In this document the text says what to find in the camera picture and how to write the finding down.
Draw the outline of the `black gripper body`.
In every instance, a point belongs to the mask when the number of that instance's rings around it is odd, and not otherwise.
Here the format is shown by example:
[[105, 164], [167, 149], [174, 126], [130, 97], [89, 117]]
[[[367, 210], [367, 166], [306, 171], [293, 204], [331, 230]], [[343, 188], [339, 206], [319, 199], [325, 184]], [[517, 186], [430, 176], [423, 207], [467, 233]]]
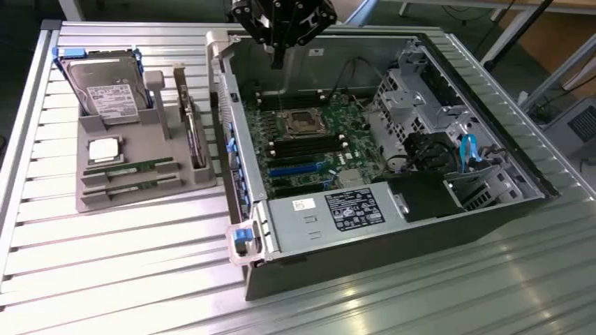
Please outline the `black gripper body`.
[[258, 38], [254, 16], [266, 15], [274, 20], [277, 39], [281, 24], [326, 22], [329, 28], [338, 21], [338, 13], [331, 1], [234, 1], [231, 15], [254, 39]]

